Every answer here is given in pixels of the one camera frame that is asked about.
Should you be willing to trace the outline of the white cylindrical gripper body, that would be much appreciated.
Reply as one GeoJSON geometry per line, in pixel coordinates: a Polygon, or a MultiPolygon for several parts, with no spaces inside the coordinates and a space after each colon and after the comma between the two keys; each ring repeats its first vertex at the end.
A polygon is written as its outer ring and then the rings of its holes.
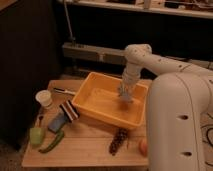
{"type": "Polygon", "coordinates": [[[133,72],[130,69],[125,68],[122,74],[122,81],[120,85],[121,92],[131,94],[139,79],[140,79],[139,72],[133,72]]]}

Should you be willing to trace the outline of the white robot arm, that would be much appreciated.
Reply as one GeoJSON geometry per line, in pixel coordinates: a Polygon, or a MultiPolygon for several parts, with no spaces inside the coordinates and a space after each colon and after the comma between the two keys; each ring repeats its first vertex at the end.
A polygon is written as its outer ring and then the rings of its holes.
{"type": "Polygon", "coordinates": [[[200,116],[213,112],[213,71],[154,55],[148,44],[125,48],[119,94],[130,101],[142,69],[157,77],[146,98],[149,171],[206,171],[200,116]]]}

